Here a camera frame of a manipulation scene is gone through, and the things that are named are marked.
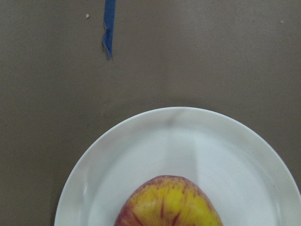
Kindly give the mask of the red yellow apple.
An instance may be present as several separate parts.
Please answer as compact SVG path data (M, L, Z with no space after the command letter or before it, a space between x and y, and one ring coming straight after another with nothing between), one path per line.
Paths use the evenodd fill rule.
M138 187L125 202L117 226L221 226L206 194L180 176L155 177Z

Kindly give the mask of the white round plate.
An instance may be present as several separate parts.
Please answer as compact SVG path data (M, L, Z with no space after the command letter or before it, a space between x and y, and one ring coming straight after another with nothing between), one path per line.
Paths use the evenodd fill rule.
M226 226L298 226L301 195L259 135L209 110L170 107L114 126L82 155L63 188L56 226L111 226L136 188L159 175L194 182Z

